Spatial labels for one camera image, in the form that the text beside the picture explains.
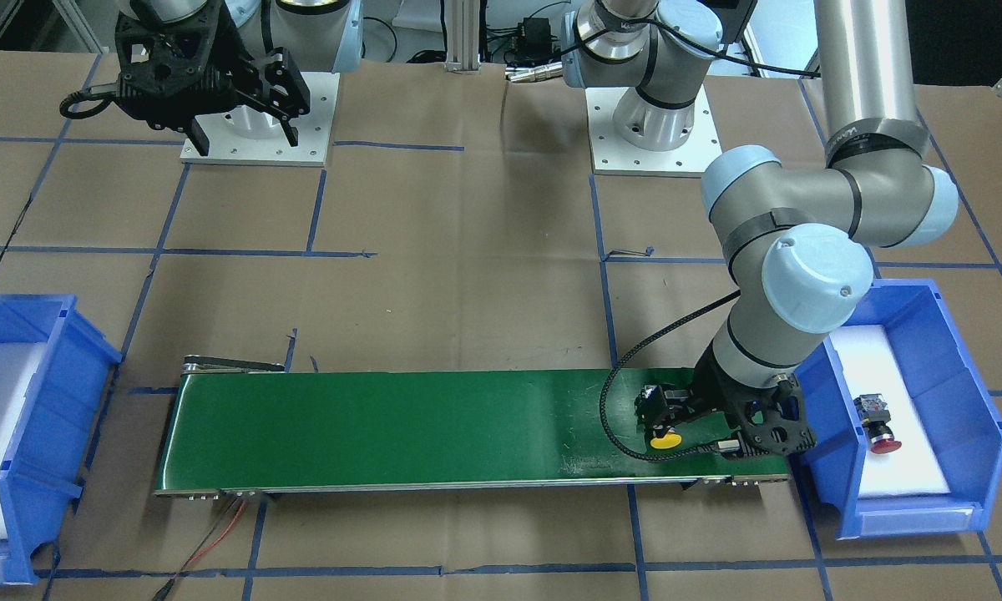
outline blue plastic bin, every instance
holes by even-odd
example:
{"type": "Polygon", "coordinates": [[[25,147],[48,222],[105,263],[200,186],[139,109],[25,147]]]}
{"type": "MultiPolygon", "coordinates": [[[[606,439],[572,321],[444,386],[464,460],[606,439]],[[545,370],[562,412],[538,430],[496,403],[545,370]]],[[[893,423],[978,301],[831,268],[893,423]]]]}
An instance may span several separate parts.
{"type": "Polygon", "coordinates": [[[55,540],[67,503],[81,495],[74,483],[78,465],[108,370],[122,359],[74,311],[76,300],[0,295],[0,346],[32,344],[36,362],[25,364],[19,380],[25,391],[21,413],[15,419],[8,410],[2,422],[13,430],[0,461],[7,537],[0,540],[0,585],[36,582],[30,555],[55,540]],[[36,366],[32,377],[28,366],[36,366]]]}
{"type": "Polygon", "coordinates": [[[1002,418],[932,280],[876,280],[846,325],[882,325],[950,488],[859,498],[869,443],[830,340],[799,367],[817,448],[804,454],[822,502],[842,513],[837,538],[987,528],[1002,474],[1002,418]]]}

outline cardboard floor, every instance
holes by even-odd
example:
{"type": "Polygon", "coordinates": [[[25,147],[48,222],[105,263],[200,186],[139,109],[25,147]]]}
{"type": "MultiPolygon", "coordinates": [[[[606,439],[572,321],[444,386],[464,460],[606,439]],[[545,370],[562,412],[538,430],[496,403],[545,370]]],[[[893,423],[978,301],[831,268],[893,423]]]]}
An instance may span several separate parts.
{"type": "MultiPolygon", "coordinates": [[[[601,369],[731,289],[698,182],[591,175],[582,92],[557,80],[365,63],[343,76],[323,170],[183,166],[176,136],[115,107],[59,117],[63,95],[116,71],[112,56],[0,52],[0,293],[77,293],[126,354],[57,570],[42,548],[42,584],[0,599],[147,600],[192,551],[218,504],[149,494],[185,354],[294,372],[601,369]]],[[[706,87],[723,148],[822,166],[817,82],[706,87]]],[[[926,160],[964,206],[943,238],[875,258],[883,276],[939,282],[1002,413],[1002,99],[918,99],[926,160]]],[[[692,365],[723,317],[638,364],[692,365]]],[[[293,495],[250,506],[170,599],[1002,598],[1002,484],[985,535],[836,541],[838,524],[803,479],[293,495]]]]}

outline yellow button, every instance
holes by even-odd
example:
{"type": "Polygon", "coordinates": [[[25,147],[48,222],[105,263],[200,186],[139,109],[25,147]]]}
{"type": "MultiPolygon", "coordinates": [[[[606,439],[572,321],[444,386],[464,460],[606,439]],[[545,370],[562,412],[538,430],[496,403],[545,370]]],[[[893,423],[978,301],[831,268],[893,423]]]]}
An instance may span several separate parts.
{"type": "Polygon", "coordinates": [[[682,442],[683,442],[683,437],[679,437],[679,435],[677,435],[676,433],[671,433],[671,431],[669,431],[669,433],[666,433],[661,438],[656,438],[656,437],[650,438],[649,446],[650,448],[661,449],[661,450],[675,449],[682,442]]]}

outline yellow disc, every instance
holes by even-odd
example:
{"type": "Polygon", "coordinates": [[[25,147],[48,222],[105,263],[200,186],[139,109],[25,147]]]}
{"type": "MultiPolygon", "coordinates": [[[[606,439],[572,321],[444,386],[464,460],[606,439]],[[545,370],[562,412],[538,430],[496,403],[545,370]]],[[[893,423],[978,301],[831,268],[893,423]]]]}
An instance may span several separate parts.
{"type": "Polygon", "coordinates": [[[653,449],[675,449],[683,442],[683,437],[676,433],[666,433],[662,438],[650,438],[649,446],[653,449]]]}

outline conveyor belt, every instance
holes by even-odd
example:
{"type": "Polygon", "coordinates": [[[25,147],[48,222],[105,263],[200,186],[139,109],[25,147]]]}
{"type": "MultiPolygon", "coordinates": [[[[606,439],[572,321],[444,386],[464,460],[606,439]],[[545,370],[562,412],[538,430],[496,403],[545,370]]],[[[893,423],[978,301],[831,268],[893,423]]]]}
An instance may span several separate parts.
{"type": "MultiPolygon", "coordinates": [[[[170,416],[156,494],[787,479],[779,457],[627,458],[598,422],[607,373],[190,373],[170,416]]],[[[608,415],[630,448],[645,449],[632,408],[641,386],[688,377],[620,374],[608,415]]],[[[685,448],[729,428],[717,415],[680,433],[685,448]]]]}

